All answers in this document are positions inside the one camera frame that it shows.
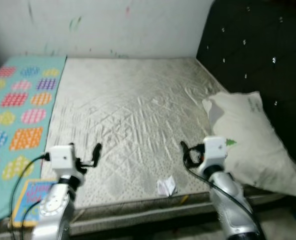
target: pillow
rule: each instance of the pillow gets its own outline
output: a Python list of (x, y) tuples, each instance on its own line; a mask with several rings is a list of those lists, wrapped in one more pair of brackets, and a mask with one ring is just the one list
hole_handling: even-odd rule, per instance
[(219, 92), (202, 104), (213, 134), (227, 139), (226, 171), (243, 184), (296, 196), (296, 164), (264, 113), (259, 92)]

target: blue blanket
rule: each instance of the blue blanket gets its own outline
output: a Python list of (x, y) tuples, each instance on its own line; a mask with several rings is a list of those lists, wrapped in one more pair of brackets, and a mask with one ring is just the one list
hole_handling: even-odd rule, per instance
[[(10, 194), (18, 176), (45, 149), (65, 60), (20, 56), (0, 68), (0, 219), (9, 215)], [(40, 178), (40, 172), (41, 162), (28, 169), (15, 201), (26, 180)]]

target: dark headboard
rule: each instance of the dark headboard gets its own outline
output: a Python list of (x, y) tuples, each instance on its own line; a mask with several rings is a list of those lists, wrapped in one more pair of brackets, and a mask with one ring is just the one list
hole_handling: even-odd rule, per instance
[(296, 0), (216, 0), (197, 59), (230, 92), (260, 91), (296, 161)]

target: floor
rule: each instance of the floor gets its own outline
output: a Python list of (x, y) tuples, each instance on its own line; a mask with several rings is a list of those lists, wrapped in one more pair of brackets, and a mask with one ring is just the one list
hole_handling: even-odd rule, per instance
[[(258, 214), (267, 240), (296, 240), (296, 215), (288, 208), (278, 208)], [(218, 222), (137, 235), (114, 240), (224, 240)]]

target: white wall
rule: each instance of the white wall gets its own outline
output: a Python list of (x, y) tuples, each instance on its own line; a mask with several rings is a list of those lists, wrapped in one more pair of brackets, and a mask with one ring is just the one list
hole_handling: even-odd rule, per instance
[(0, 64), (19, 54), (195, 57), (213, 0), (0, 0)]

